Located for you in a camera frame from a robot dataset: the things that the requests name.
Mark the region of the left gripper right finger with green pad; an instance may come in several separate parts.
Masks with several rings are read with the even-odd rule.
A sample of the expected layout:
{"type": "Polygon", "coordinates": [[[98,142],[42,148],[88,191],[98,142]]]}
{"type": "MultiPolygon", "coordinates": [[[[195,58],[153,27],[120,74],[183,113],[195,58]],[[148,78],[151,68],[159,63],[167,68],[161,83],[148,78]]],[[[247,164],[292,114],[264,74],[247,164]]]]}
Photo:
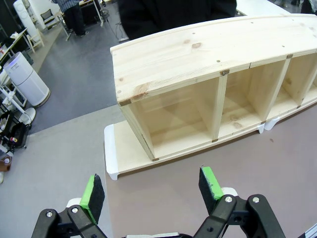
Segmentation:
{"type": "Polygon", "coordinates": [[[239,226],[247,238],[283,238],[285,234],[265,196],[248,199],[225,194],[212,169],[201,167],[199,189],[208,216],[194,234],[195,238],[221,238],[229,226],[239,226]]]}

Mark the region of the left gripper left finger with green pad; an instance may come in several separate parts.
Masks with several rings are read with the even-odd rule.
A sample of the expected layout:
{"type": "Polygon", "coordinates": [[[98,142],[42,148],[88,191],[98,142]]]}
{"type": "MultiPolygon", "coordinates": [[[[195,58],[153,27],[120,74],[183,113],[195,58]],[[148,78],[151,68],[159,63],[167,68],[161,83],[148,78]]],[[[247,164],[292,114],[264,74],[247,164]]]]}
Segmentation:
{"type": "Polygon", "coordinates": [[[98,226],[105,197],[100,176],[90,176],[82,197],[70,200],[63,211],[49,208],[40,212],[32,237],[105,238],[98,226]]]}

